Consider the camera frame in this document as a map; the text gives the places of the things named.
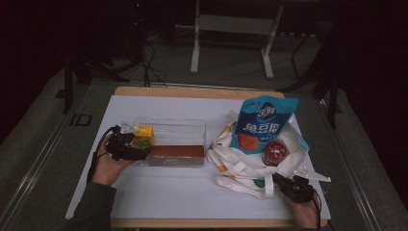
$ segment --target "dark gray floor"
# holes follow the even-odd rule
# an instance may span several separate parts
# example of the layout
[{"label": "dark gray floor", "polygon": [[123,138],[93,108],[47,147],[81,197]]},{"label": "dark gray floor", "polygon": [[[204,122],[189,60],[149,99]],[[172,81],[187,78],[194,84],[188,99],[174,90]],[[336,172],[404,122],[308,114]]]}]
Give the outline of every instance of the dark gray floor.
[{"label": "dark gray floor", "polygon": [[[182,36],[173,44],[159,42],[159,37],[151,40],[155,48],[152,67],[158,70],[155,72],[158,77],[149,72],[153,85],[162,86],[158,80],[160,78],[168,86],[183,84],[275,90],[297,81],[290,55],[299,38],[279,36],[276,39],[270,55],[276,77],[267,80],[258,39],[254,42],[244,40],[249,44],[246,46],[238,42],[217,43],[211,39],[203,39],[199,72],[191,75],[191,34],[181,32],[180,35]],[[318,49],[319,42],[308,38],[296,55],[301,71],[307,68]],[[152,54],[152,50],[146,47],[146,58],[149,59]],[[138,67],[123,73],[123,77],[132,80],[128,85],[141,86],[143,73],[143,69]],[[31,193],[26,193],[29,196],[18,204],[20,207],[14,213],[15,220],[10,222],[11,230],[56,230],[64,223],[64,214],[95,139],[98,122],[101,121],[115,88],[123,85],[98,73],[94,75],[97,77],[90,86],[75,85],[76,104],[68,115],[62,115],[62,99],[54,98],[57,90],[64,87],[63,73],[53,77],[27,115],[0,147],[2,154],[8,154],[0,155],[2,213],[6,211],[20,181],[24,179],[36,158],[45,156],[47,160],[42,163],[42,171],[37,172],[39,178],[35,181],[36,184],[29,188]],[[311,83],[295,91],[302,97],[309,98],[299,109],[304,114],[317,110],[319,106],[310,93],[314,85],[315,83]],[[331,143],[311,141],[316,152],[324,153],[327,146],[332,146],[342,154],[339,159],[334,160],[330,159],[329,155],[319,157],[317,161],[327,163],[319,164],[321,167],[338,171],[343,179],[348,179],[345,177],[347,174],[355,176],[351,180],[333,183],[326,188],[326,197],[330,197],[330,201],[334,203],[329,204],[329,208],[332,210],[335,227],[337,230],[406,230],[407,211],[399,201],[370,140],[342,91],[338,104],[341,112],[336,114],[336,130],[322,131],[310,127],[317,123],[322,126],[324,115],[299,121],[301,129],[307,131],[310,136],[333,137],[334,142]],[[74,114],[92,115],[92,123],[89,127],[69,126]],[[342,160],[349,163],[349,166],[342,165]],[[330,193],[340,192],[335,188],[344,189],[345,193]],[[349,188],[357,191],[353,194]],[[372,217],[366,218],[361,214],[372,214]],[[326,226],[323,230],[330,230],[330,227]]]}]

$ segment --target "red can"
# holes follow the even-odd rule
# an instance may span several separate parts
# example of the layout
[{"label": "red can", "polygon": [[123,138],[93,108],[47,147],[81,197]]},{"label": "red can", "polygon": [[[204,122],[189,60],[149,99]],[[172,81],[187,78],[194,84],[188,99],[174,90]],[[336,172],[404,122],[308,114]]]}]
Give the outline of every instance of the red can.
[{"label": "red can", "polygon": [[267,166],[277,167],[289,155],[285,144],[280,141],[271,141],[265,148],[262,161]]}]

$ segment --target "yellow package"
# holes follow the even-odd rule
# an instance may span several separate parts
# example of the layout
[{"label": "yellow package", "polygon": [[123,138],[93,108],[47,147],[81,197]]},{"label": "yellow package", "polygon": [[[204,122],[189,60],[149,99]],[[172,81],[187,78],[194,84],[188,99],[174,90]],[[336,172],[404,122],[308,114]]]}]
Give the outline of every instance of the yellow package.
[{"label": "yellow package", "polygon": [[134,134],[133,144],[136,148],[146,148],[155,144],[152,126],[139,126],[139,131]]}]

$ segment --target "dark sleeve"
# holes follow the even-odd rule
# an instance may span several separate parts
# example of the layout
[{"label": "dark sleeve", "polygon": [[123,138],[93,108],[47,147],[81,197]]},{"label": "dark sleeve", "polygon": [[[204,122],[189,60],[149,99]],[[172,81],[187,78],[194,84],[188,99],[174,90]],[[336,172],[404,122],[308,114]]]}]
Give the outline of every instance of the dark sleeve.
[{"label": "dark sleeve", "polygon": [[111,230],[111,211],[116,189],[89,182],[81,201],[62,229],[68,230]]}]

